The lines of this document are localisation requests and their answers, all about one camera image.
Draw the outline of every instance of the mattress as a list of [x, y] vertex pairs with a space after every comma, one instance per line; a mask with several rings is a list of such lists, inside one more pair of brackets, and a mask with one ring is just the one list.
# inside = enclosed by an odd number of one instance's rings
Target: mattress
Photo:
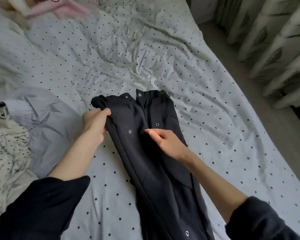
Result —
[[[189, 148], [300, 234], [300, 182], [205, 44], [185, 0], [83, 1], [99, 6], [91, 17], [47, 14], [26, 31], [0, 15], [0, 96], [40, 87], [82, 115], [95, 96], [165, 90]], [[135, 190], [108, 134], [94, 156], [90, 186], [62, 239], [141, 239]], [[215, 238], [228, 239], [201, 191]]]

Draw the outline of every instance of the curtain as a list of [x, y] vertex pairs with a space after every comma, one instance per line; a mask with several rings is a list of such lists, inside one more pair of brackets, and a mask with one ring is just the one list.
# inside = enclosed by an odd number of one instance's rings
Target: curtain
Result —
[[216, 23], [248, 76], [265, 83], [263, 95], [286, 94], [275, 108], [300, 106], [300, 0], [219, 0]]

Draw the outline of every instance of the polka dot bedsheet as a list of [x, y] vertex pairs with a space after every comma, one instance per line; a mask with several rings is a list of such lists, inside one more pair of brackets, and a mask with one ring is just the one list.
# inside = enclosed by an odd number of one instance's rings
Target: polka dot bedsheet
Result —
[[[189, 148], [300, 234], [300, 182], [205, 44], [185, 0], [83, 1], [99, 9], [86, 19], [44, 15], [27, 31], [0, 17], [0, 96], [40, 87], [81, 115], [101, 94], [165, 90]], [[142, 239], [135, 190], [109, 135], [94, 157], [91, 184], [62, 239]], [[215, 238], [228, 239], [202, 193]]]

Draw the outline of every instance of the left hand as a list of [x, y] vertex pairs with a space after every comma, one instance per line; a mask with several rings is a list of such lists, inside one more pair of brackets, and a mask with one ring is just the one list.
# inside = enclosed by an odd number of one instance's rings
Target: left hand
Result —
[[98, 142], [103, 142], [103, 133], [107, 131], [105, 128], [106, 118], [111, 115], [111, 110], [109, 108], [105, 108], [101, 111], [101, 109], [93, 109], [83, 114], [83, 133], [86, 131], [93, 131], [94, 134], [99, 135]]

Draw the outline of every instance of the hand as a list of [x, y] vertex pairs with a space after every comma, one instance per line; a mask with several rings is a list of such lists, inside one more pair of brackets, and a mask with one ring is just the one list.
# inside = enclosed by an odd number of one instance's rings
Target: hand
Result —
[[105, 108], [101, 111], [101, 109], [93, 109], [83, 114], [83, 133], [86, 131], [93, 131], [93, 133], [98, 136], [97, 142], [100, 144], [103, 142], [103, 133], [107, 131], [105, 128], [106, 118], [111, 115], [111, 110], [109, 108]]
[[165, 154], [181, 163], [191, 153], [171, 130], [145, 129], [144, 131], [149, 134]]

